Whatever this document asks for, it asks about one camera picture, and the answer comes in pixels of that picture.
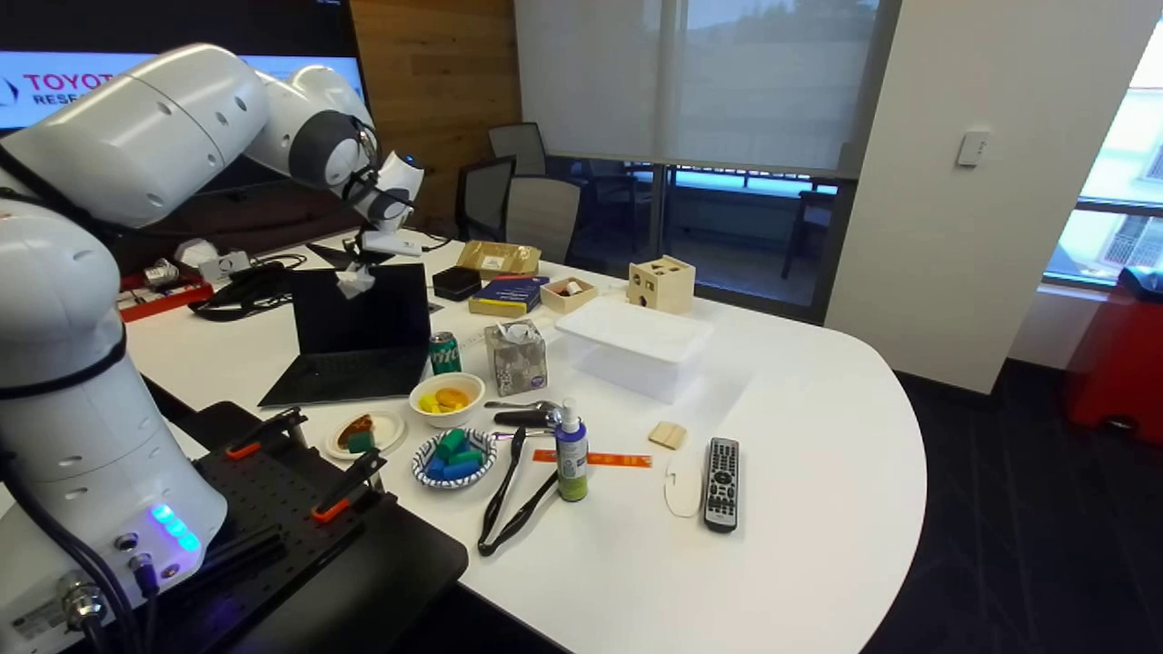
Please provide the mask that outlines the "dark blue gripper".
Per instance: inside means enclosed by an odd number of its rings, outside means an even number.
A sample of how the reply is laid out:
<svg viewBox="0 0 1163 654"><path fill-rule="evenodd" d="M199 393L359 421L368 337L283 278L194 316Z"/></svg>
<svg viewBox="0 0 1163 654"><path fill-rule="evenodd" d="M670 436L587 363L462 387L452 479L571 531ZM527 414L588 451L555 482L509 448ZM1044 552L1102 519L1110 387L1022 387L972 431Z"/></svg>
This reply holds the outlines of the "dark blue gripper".
<svg viewBox="0 0 1163 654"><path fill-rule="evenodd" d="M422 259L426 254L426 244L416 238L403 228L359 228L354 247L359 254L409 254L409 259Z"/></svg>

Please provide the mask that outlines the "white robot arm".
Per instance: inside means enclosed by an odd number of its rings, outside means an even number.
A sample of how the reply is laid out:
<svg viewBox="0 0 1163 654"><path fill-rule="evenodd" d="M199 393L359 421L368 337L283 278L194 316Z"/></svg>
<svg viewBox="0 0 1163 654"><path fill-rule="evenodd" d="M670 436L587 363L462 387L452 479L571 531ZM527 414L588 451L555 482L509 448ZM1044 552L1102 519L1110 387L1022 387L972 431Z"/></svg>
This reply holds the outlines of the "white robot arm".
<svg viewBox="0 0 1163 654"><path fill-rule="evenodd" d="M171 586L204 566L228 502L174 444L128 357L117 310L124 232L171 216L234 158L346 198L397 228L426 167L389 152L359 94L324 65L277 80L219 43L163 50L4 136L0 444L7 455L0 600L43 603L77 564L120 582L147 554Z"/></svg>

